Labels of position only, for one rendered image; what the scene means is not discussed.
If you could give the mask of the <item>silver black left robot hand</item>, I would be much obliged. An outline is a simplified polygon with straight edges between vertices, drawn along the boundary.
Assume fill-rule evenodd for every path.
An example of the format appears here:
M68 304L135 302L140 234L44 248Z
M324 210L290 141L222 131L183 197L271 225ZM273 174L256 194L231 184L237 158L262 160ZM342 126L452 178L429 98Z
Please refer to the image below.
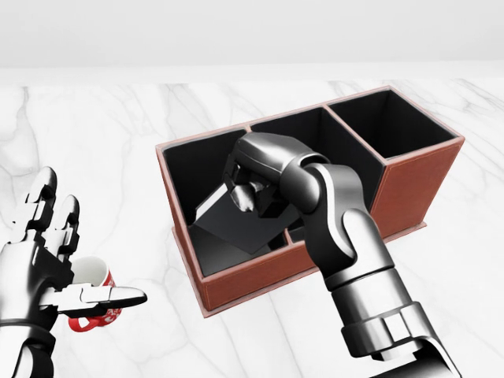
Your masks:
M80 205L70 195L55 213L56 191L57 175L44 167L18 208L10 240L0 251L0 324L51 328L61 313L97 317L147 300L137 288L75 282L70 257L80 237Z

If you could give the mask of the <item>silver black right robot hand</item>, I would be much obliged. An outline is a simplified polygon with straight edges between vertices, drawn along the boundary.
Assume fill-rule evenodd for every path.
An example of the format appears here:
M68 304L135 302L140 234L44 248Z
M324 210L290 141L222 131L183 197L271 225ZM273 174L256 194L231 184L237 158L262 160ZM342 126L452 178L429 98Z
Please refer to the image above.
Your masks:
M311 163L326 164L328 159L293 137L250 132L233 146L223 180L243 212L278 217L292 204L301 213L312 213L321 189L306 170Z

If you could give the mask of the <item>black book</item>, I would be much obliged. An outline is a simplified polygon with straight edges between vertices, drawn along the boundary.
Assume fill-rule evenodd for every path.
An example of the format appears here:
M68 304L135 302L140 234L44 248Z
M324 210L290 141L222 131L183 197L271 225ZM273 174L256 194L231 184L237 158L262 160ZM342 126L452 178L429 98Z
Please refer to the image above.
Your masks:
M192 227L252 254L273 241L297 219L298 212L292 205L273 218L261 218L256 210L244 213L222 183L197 207Z

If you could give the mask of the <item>red-brown desk caddy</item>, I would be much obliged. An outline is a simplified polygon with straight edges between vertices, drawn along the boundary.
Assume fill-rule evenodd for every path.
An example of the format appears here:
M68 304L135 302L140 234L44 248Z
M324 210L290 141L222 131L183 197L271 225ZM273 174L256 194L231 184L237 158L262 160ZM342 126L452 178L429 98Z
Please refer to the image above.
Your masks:
M300 221L256 251L196 225L196 211L222 182L227 157L248 132L288 135L348 165L385 241L424 226L424 216L464 142L462 135L393 87L294 109L159 144L173 233L202 315L210 317L316 271Z

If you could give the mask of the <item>red and white mug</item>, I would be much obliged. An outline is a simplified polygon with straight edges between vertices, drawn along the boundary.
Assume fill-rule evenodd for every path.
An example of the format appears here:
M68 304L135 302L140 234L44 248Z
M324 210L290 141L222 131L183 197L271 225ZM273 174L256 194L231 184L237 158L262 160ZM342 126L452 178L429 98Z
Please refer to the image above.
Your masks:
M111 286L116 284L112 278L109 266L100 258L85 257L72 263L74 272L73 283L90 283L94 287ZM114 322L122 309L108 309L105 315L97 317L69 318L69 327L74 332L87 332L96 327L103 327Z

